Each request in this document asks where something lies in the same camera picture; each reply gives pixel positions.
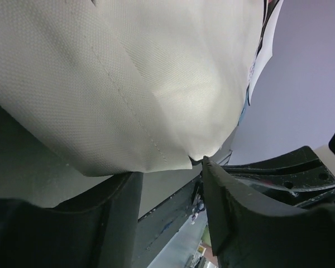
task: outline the cloth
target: cloth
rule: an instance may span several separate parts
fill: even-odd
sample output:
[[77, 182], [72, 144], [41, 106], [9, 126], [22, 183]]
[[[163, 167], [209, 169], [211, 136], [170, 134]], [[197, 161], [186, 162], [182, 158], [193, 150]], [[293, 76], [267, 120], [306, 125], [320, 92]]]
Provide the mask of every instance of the cloth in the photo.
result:
[[0, 0], [0, 105], [89, 176], [190, 169], [237, 125], [263, 0]]

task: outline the white wall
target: white wall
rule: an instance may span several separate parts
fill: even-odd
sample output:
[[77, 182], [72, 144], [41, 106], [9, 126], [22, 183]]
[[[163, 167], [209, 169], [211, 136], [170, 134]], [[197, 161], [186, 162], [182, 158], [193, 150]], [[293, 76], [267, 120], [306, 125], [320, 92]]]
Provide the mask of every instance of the white wall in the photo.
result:
[[237, 130], [230, 164], [268, 159], [335, 132], [335, 0], [285, 0], [274, 55]]

